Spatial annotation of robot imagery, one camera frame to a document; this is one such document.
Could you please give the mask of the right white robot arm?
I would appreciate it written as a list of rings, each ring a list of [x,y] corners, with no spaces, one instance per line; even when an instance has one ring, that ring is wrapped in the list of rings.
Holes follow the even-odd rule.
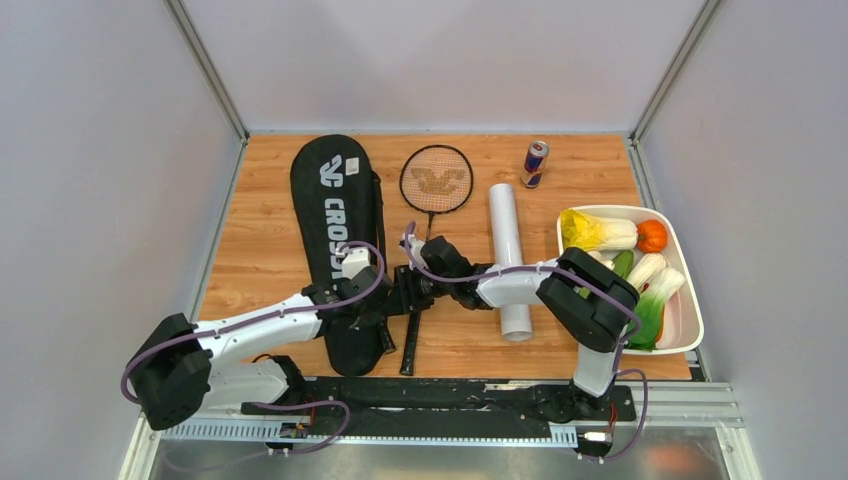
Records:
[[[503,266],[473,264],[443,236],[424,242],[406,232],[400,246],[428,301],[449,296],[469,310],[546,307],[579,344],[573,410],[595,418],[609,407],[623,343],[641,327],[640,294],[623,277],[577,247],[544,262]]]

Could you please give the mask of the white shuttlecock tube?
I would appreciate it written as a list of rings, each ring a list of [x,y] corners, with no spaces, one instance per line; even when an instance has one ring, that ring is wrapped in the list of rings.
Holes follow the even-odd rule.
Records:
[[[495,262],[502,266],[523,265],[514,191],[511,185],[499,183],[488,192]],[[530,308],[506,305],[500,309],[502,338],[521,342],[533,337]]]

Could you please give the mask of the black badminton racket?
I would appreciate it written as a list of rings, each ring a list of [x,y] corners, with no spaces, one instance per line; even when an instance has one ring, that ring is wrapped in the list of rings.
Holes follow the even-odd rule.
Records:
[[[467,157],[456,147],[428,145],[415,151],[404,164],[399,188],[413,209],[428,215],[425,240],[429,240],[436,215],[461,208],[473,190],[473,172]],[[404,343],[402,376],[412,376],[421,324],[421,313],[413,303]]]

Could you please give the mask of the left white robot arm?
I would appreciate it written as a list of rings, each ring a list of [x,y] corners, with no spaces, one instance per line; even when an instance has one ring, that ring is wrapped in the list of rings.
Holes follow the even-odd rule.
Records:
[[[379,268],[313,284],[288,299],[216,321],[163,319],[127,363],[121,388],[151,429],[179,425],[228,400],[270,403],[282,414],[300,410],[305,386],[276,362],[246,363],[275,346],[310,341],[331,327],[377,318],[392,287]]]

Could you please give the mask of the black Crossway racket bag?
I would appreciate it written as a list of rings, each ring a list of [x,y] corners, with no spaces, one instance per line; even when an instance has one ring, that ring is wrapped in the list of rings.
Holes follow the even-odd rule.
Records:
[[[363,241],[385,251],[381,178],[355,139],[331,134],[308,141],[290,169],[290,190],[311,279],[342,277],[336,248]],[[357,329],[337,323],[324,335],[332,369],[345,377],[371,372],[394,351],[384,320]]]

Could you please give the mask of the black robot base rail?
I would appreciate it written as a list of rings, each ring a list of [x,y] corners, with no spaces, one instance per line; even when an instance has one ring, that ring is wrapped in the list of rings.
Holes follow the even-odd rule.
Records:
[[[614,385],[599,398],[571,383],[500,380],[343,378],[305,379],[289,358],[280,360],[293,376],[279,400],[248,400],[245,415],[302,415],[317,437],[397,438],[412,441],[551,440],[567,427],[588,421],[602,439],[574,434],[563,439],[591,455],[607,453],[619,422],[639,421],[630,388]]]

